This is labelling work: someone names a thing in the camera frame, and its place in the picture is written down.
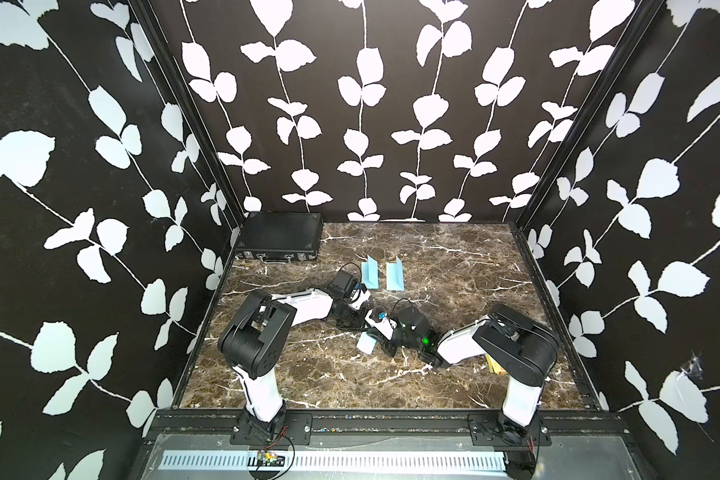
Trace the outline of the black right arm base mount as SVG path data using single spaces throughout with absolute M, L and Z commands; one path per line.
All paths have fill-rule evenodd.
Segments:
M 474 446 L 490 446 L 502 451 L 531 451 L 552 444 L 539 414 L 529 425 L 520 426 L 501 411 L 467 416 L 469 433 Z

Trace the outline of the pale blue square paper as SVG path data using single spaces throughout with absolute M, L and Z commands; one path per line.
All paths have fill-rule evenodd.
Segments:
M 361 274 L 363 284 L 371 290 L 379 288 L 379 266 L 378 262 L 370 255 L 361 263 Z

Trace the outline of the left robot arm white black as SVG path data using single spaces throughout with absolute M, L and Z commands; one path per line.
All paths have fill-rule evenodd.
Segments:
M 363 305 L 369 299 L 368 288 L 344 270 L 322 288 L 290 294 L 250 292 L 217 342 L 242 382 L 248 414 L 270 424 L 284 412 L 274 369 L 292 327 L 333 318 L 358 328 L 364 324 Z

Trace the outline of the yellow red card box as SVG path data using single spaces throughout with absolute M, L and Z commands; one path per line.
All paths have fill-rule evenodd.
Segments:
M 507 373 L 507 371 L 496 360 L 494 360 L 490 355 L 486 354 L 485 357 L 486 357 L 489 371 L 491 373 L 497 374 L 497 375 L 505 375 Z

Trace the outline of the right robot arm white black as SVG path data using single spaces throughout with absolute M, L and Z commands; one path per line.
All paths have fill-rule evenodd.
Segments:
M 545 380 L 561 348 L 551 329 L 504 304 L 496 304 L 476 322 L 446 333 L 436 332 L 413 305 L 397 312 L 375 308 L 365 321 L 377 331 L 390 356 L 407 348 L 434 368 L 490 357 L 509 375 L 502 413 L 518 427 L 528 426 L 535 416 Z

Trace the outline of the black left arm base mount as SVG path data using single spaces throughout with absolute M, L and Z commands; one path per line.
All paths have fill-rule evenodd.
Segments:
M 259 420 L 243 410 L 233 426 L 231 445 L 264 447 L 277 442 L 278 446 L 308 445 L 311 438 L 313 417 L 309 413 L 281 411 L 269 421 Z

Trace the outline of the light blue square paper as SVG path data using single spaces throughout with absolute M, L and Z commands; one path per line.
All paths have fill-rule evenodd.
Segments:
M 388 291 L 405 290 L 403 263 L 399 257 L 393 262 L 386 263 L 386 289 Z

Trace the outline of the small circuit board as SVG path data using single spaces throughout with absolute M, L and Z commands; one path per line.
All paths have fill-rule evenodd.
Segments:
M 277 452 L 256 452 L 252 453 L 249 467 L 254 470 L 262 468 L 282 468 L 287 463 L 288 456 Z

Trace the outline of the white square paper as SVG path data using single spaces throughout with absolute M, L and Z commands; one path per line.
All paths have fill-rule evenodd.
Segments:
M 376 345 L 377 340 L 368 332 L 364 332 L 358 339 L 357 349 L 366 355 L 371 355 Z

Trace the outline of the black aluminium briefcase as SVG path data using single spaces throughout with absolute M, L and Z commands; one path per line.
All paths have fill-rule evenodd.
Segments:
M 318 258 L 323 216 L 305 212 L 253 212 L 233 247 L 240 260 L 312 261 Z

